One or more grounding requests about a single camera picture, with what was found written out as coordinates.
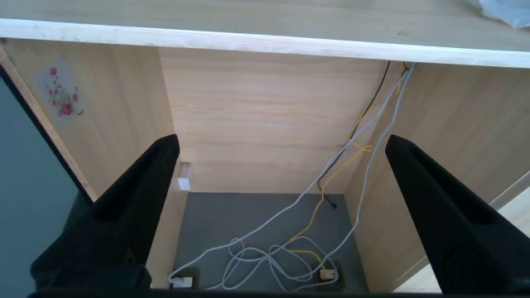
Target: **gray floor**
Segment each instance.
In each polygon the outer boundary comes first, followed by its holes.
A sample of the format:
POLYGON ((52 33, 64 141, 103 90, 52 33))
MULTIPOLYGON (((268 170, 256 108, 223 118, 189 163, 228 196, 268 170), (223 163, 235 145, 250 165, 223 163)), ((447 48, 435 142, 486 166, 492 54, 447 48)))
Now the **gray floor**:
MULTIPOLYGON (((190 194, 185 208, 175 266, 186 264, 208 248, 226 244, 234 237, 243 236, 294 202, 296 197, 297 195, 190 194)), ((321 206, 315 222, 306 233, 325 252, 333 250, 351 229, 344 197, 332 195, 330 198, 337 203, 338 208, 333 209, 328 203, 321 206)), ((305 196, 294 208, 247 238, 245 245, 267 251, 273 244, 283 244, 309 223, 319 199, 319 195, 305 196)), ((234 251, 238 249, 240 249, 238 246, 234 247, 234 251)), ((312 246, 300 242, 294 243, 291 249, 312 249, 312 246)), ((310 264, 317 263, 312 255, 301 256, 310 264)), ((208 253, 190 266, 200 269, 200 288, 219 283, 229 259, 227 249, 221 249, 208 253)), ((344 292, 367 292, 359 254, 352 238, 348 239, 332 259, 342 266, 346 284, 344 292)), ((291 274, 306 272, 306 267, 287 253, 278 253, 277 260, 282 265, 285 264, 286 271, 291 274)), ((251 264, 239 266, 230 277, 229 286, 240 282, 252 270, 251 264)), ((284 278, 282 282, 287 289, 301 285, 290 283, 284 278)), ((280 291, 281 288, 275 281, 269 265, 263 263, 239 290, 280 291)))

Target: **desk top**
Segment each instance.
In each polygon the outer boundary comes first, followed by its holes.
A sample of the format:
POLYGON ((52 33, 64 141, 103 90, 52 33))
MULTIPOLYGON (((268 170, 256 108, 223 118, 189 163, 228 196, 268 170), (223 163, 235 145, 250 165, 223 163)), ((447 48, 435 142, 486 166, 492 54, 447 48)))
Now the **desk top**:
POLYGON ((0 36, 530 68, 465 0, 1 0, 0 36))

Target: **plastic bag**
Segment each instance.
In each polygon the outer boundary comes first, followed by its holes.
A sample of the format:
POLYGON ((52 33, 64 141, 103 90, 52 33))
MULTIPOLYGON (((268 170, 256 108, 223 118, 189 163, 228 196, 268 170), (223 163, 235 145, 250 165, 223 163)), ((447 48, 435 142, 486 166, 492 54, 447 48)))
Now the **plastic bag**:
POLYGON ((530 26, 530 0, 467 0, 482 8, 486 17, 499 19, 513 28, 530 26))

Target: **wood grain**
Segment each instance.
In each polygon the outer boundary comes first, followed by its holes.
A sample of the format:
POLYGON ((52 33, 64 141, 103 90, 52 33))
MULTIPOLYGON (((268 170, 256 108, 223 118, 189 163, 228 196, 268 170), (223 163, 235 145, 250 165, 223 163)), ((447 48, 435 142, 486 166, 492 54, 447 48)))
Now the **wood grain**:
POLYGON ((74 160, 74 158, 68 151, 68 148, 63 143, 59 134, 51 124, 50 119, 48 119, 41 105, 38 103, 35 96, 33 96, 33 92, 26 84, 26 81, 22 78, 15 65, 7 56, 7 52, 4 50, 3 46, 0 46, 0 65, 6 70, 7 74, 9 75, 9 78, 15 84, 21 96, 27 102, 33 114, 35 114, 35 117, 50 137, 51 141, 57 148, 57 151, 59 151, 59 153, 65 159, 66 164, 68 164, 72 172, 74 172, 74 175, 77 177, 78 181, 83 186, 84 190, 86 191, 86 194, 90 197, 92 201, 97 200, 99 195, 96 194, 90 183, 87 181, 86 177, 83 174, 83 171, 79 168, 77 162, 74 160))
MULTIPOLYGON (((180 159, 175 166, 173 177, 177 177, 180 159)), ((152 278, 151 288, 168 289, 167 278, 173 272, 176 249, 181 234, 182 219, 188 198, 187 191, 179 190, 178 182, 173 180, 167 191, 166 203, 160 215, 157 232, 152 240, 151 251, 146 268, 152 278)))
MULTIPOLYGON (((160 55, 181 158, 199 192, 301 193, 346 143, 387 64, 170 48, 160 55)), ((395 66, 388 82, 399 77, 395 66)), ((344 193, 354 167, 327 191, 344 193)))
MULTIPOLYGON (((530 237, 530 188, 499 209, 499 213, 530 237)), ((403 282, 395 292, 441 293, 441 289, 431 265, 427 265, 403 282)))
POLYGON ((43 110, 97 196, 173 132, 157 49, 22 40, 4 48, 42 107, 34 75, 60 57, 68 61, 85 98, 83 114, 59 126, 43 110))
MULTIPOLYGON (((418 65, 391 133, 415 142, 491 202, 530 169, 529 79, 527 70, 418 65)), ((392 109, 386 110, 372 142, 391 117, 392 109)), ((376 154, 355 237, 370 290, 391 291, 425 252, 383 147, 376 154)), ((350 214, 358 207, 368 158, 345 193, 350 214)))
POLYGON ((530 67, 528 30, 462 0, 3 0, 0 36, 530 67))

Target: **black cable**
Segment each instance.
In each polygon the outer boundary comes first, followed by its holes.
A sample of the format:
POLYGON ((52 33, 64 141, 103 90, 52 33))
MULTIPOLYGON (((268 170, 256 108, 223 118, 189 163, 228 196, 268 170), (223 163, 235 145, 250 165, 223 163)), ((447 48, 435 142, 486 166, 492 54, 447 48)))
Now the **black cable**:
MULTIPOLYGON (((377 89, 377 91, 375 91, 375 94, 373 95, 372 97, 372 100, 370 101, 368 107, 366 107, 366 109, 364 110, 363 114, 361 115, 361 119, 366 115, 366 113, 368 112, 368 110, 370 109, 370 107, 372 107, 372 104, 373 102, 375 101, 375 99, 378 97, 379 95, 379 91, 381 90, 381 87, 383 87, 383 83, 384 83, 384 79, 387 77, 387 73, 388 73, 388 68, 390 67, 390 61, 387 63, 387 68, 384 70, 384 74, 383 74, 383 78, 381 79, 381 83, 379 83, 379 87, 377 89)), ((355 125, 355 128, 354 130, 351 132, 351 135, 349 136, 348 138, 348 141, 351 140, 352 137, 354 137, 354 134, 355 134, 355 131, 357 131, 357 127, 359 127, 359 123, 357 123, 357 125, 355 125)), ((340 159, 340 157, 342 156, 342 153, 344 153, 344 151, 342 151, 338 156, 337 158, 335 158, 335 160, 333 161, 333 163, 331 163, 330 166, 328 166, 328 168, 325 170, 324 174, 322 174, 318 180, 318 182, 316 183, 318 185, 318 189, 320 190, 320 192, 322 192, 322 188, 320 187, 320 181, 322 180, 322 178, 324 178, 324 176, 331 170, 331 168, 335 165, 335 163, 337 163, 337 161, 340 159)), ((324 194, 324 197, 325 199, 327 199, 328 202, 330 202, 331 206, 334 208, 334 209, 337 209, 337 204, 333 203, 331 201, 330 198, 328 198, 327 195, 324 194)))

